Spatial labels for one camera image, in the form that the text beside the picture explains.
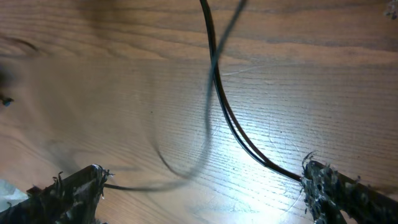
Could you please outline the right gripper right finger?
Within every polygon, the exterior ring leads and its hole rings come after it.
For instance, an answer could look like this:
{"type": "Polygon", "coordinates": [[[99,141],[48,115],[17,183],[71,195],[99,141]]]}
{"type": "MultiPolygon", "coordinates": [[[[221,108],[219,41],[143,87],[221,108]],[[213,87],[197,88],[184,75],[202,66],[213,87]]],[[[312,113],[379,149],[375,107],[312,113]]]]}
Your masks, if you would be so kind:
{"type": "Polygon", "coordinates": [[[397,223],[397,201],[369,186],[339,173],[329,164],[313,160],[308,153],[302,160],[302,189],[306,211],[315,223],[346,223],[342,215],[357,223],[397,223]]]}

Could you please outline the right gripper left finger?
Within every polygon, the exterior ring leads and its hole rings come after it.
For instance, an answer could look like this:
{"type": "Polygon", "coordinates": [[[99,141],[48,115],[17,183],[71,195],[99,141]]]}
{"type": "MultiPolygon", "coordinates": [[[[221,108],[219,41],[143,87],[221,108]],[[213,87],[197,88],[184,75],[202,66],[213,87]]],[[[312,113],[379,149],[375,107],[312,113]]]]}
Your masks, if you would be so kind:
{"type": "Polygon", "coordinates": [[[27,199],[1,212],[1,224],[95,224],[96,209],[104,196],[108,169],[92,164],[43,189],[33,186],[27,199]]]}

